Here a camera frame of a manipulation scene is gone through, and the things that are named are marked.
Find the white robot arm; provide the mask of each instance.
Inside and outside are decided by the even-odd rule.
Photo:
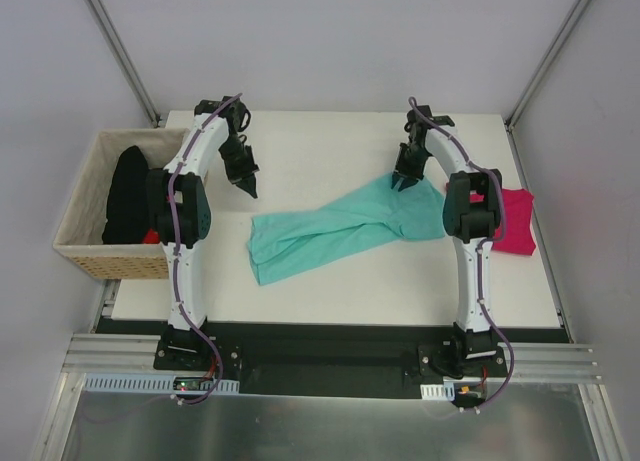
[[[202,326],[207,315],[202,296],[202,251],[211,210],[203,180],[219,152],[229,181],[257,198],[255,173],[259,168],[251,147],[245,145],[246,136],[240,134],[250,120],[251,113],[239,96],[225,97],[221,102],[201,101],[178,154],[147,176],[151,227],[162,242],[172,287],[169,326],[158,349],[163,355],[162,359],[156,357],[154,364],[158,369],[201,369],[199,363],[210,359],[208,348],[192,329]]]
[[[501,213],[496,186],[485,170],[479,171],[469,162],[466,151],[458,145],[453,120],[433,116],[429,106],[416,109],[422,116],[413,110],[407,114],[409,142],[401,144],[392,187],[399,182],[400,190],[415,185],[424,177],[430,157],[438,161],[449,179],[443,223],[453,237],[458,262],[458,314],[450,347],[431,356],[430,365],[440,374],[460,378],[466,362],[493,357],[499,349],[498,336],[485,311],[491,313],[489,254]],[[500,172],[492,173],[500,184]],[[474,192],[483,200],[472,202],[470,195]]]

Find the black cloth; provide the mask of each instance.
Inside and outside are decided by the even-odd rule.
[[[118,158],[107,198],[104,244],[139,244],[149,231],[149,211],[145,182],[149,165],[137,146]]]

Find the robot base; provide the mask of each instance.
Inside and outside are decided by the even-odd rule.
[[[211,367],[211,348],[198,334],[168,326],[162,333],[153,368],[161,371],[204,371]]]
[[[507,366],[504,352],[501,347],[496,348],[493,355],[481,356],[471,359],[456,358],[452,352],[451,344],[431,353],[429,367],[441,376],[452,379],[462,379],[466,376],[477,377],[486,367],[491,378],[504,378],[507,375]]]
[[[464,332],[453,325],[453,337],[428,355],[429,367],[441,376],[462,379],[477,376],[485,366],[491,377],[506,376],[504,351],[498,346],[498,337],[493,329],[480,333]]]

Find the small red object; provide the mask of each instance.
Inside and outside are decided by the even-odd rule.
[[[142,244],[158,244],[160,242],[160,235],[156,233],[153,229],[149,229],[144,239],[142,240]]]

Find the cable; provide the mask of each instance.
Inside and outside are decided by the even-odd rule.
[[[420,112],[420,110],[418,109],[418,102],[416,101],[416,98],[414,96],[411,96],[409,98],[409,106],[411,106],[411,109],[413,109],[413,111],[416,113],[416,116],[418,116],[418,118],[420,118],[422,121],[427,123],[430,127],[435,129],[439,133],[446,136],[447,139],[450,140],[456,146],[456,148],[458,148],[458,151],[460,151],[460,154],[462,155],[467,166],[489,176],[489,179],[491,179],[491,182],[493,183],[493,186],[498,195],[498,205],[500,206],[500,219],[502,220],[501,233],[495,238],[487,237],[483,239],[482,241],[480,241],[480,243],[478,244],[478,247],[476,248],[476,253],[478,256],[478,300],[477,302],[480,305],[482,314],[487,319],[487,322],[489,323],[489,325],[493,328],[493,330],[496,332],[496,334],[502,340],[502,342],[507,346],[507,350],[509,351],[509,371],[507,372],[507,376],[504,379],[503,383],[496,390],[496,392],[493,393],[489,398],[487,398],[487,400],[484,403],[482,403],[482,406],[485,406],[488,403],[492,403],[498,396],[500,396],[504,392],[507,385],[511,381],[511,378],[513,376],[513,371],[515,368],[515,353],[513,351],[513,346],[511,346],[511,343],[509,342],[507,337],[500,330],[500,328],[498,328],[496,323],[493,321],[493,319],[489,315],[489,311],[487,310],[487,307],[484,304],[484,289],[482,285],[482,255],[483,255],[482,247],[484,246],[485,243],[488,243],[489,241],[491,242],[502,241],[507,234],[507,213],[504,206],[504,198],[502,196],[502,187],[500,186],[500,181],[498,180],[498,177],[495,175],[493,171],[486,168],[482,168],[477,164],[475,164],[473,161],[471,161],[469,154],[464,149],[464,146],[462,145],[460,140],[458,140],[458,138],[456,138],[449,131],[444,129],[442,126],[436,124],[435,122],[433,122],[431,119],[429,119],[428,117],[426,117],[424,114]]]
[[[242,96],[242,93],[239,93],[233,96],[232,98],[227,99],[224,103],[221,103],[220,106],[218,106],[218,109],[216,109],[213,113],[209,115],[209,117],[207,117],[207,119],[205,119],[205,121],[202,123],[202,126],[199,129],[196,129],[195,133],[191,137],[191,140],[189,141],[189,144],[187,145],[187,148],[184,151],[184,154],[182,155],[182,161],[178,162],[178,165],[176,166],[176,170],[169,178],[169,184],[167,187],[168,194],[169,194],[169,207],[171,209],[171,218],[173,220],[173,231],[175,236],[175,247],[173,249],[173,255],[175,256],[175,259],[173,260],[173,293],[175,295],[176,301],[178,302],[178,309],[180,310],[180,314],[182,315],[184,320],[187,322],[189,327],[193,329],[196,332],[196,334],[200,336],[204,340],[204,342],[209,345],[209,347],[211,348],[211,351],[215,356],[216,365],[219,368],[218,376],[216,380],[211,384],[211,387],[207,389],[207,391],[203,395],[198,396],[195,399],[182,398],[181,402],[185,404],[198,404],[204,401],[205,399],[207,399],[211,395],[211,393],[213,393],[216,390],[216,388],[218,387],[218,384],[220,384],[220,381],[222,380],[222,375],[224,374],[224,366],[222,365],[222,358],[220,356],[220,352],[218,351],[218,348],[213,343],[213,341],[209,339],[209,336],[204,334],[200,330],[200,328],[198,328],[198,326],[196,326],[195,323],[191,321],[191,318],[189,318],[188,313],[184,309],[184,302],[180,298],[180,286],[178,284],[178,269],[179,269],[178,265],[180,263],[179,261],[180,247],[182,246],[182,243],[181,243],[182,240],[180,238],[180,223],[178,219],[178,207],[175,199],[176,193],[175,193],[174,184],[177,177],[180,175],[182,168],[184,167],[184,163],[187,162],[187,157],[189,156],[191,149],[195,145],[200,135],[204,132],[203,130],[209,125],[209,123],[211,123],[215,118],[217,118],[218,115],[227,106],[229,106],[230,104],[240,99],[240,96]]]
[[[485,365],[482,365],[482,392],[487,395],[487,378],[489,377],[489,370]]]
[[[202,381],[211,381],[211,378],[213,378],[213,373],[216,372],[216,358],[215,356],[211,356],[211,367],[209,368],[209,371],[207,371],[201,378],[200,378],[200,382]]]
[[[480,382],[478,384],[474,384],[472,386],[468,386],[469,388],[482,388],[483,391],[486,389],[487,378],[489,377],[489,373],[487,371],[487,367],[482,365],[482,375],[480,376]]]
[[[120,421],[121,419],[125,419],[125,418],[129,417],[130,415],[139,412],[145,406],[153,404],[156,401],[160,401],[161,399],[169,399],[169,396],[167,396],[166,394],[161,394],[161,395],[158,395],[158,396],[154,396],[154,397],[149,398],[149,399],[147,399],[146,401],[144,401],[144,402],[142,402],[140,404],[136,404],[134,407],[132,407],[131,409],[129,409],[129,410],[123,412],[123,413],[115,414],[113,416],[109,416],[109,417],[103,418],[103,419],[96,419],[96,418],[92,418],[90,416],[87,416],[87,413],[85,411],[85,400],[83,400],[82,404],[80,406],[80,409],[78,409],[78,412],[79,412],[80,417],[84,421],[87,421],[90,424],[110,424],[110,423],[114,423],[116,421]]]

